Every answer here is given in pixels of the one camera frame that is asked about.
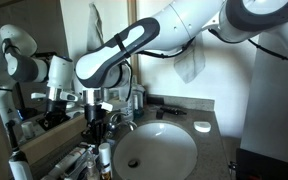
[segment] white sink basin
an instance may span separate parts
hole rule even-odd
[[[117,144],[113,165],[122,179],[179,180],[194,169],[197,148],[183,129],[149,123],[128,133]]]

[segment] dark countertop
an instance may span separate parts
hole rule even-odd
[[[195,168],[191,174],[186,178],[190,179],[203,179],[203,180],[226,180],[231,179],[228,169],[228,163],[225,156],[216,116],[214,111],[201,111],[192,109],[182,109],[187,112],[187,115],[172,115],[164,113],[162,120],[156,120],[157,106],[148,106],[145,108],[144,116],[140,119],[134,120],[138,125],[144,125],[152,122],[166,122],[177,125],[186,130],[191,135],[195,144],[197,145],[198,157]],[[207,121],[211,124],[211,130],[208,133],[201,133],[195,130],[194,121]],[[122,128],[115,138],[117,143],[129,132],[128,128]],[[121,179],[117,172],[114,170],[114,180]]]

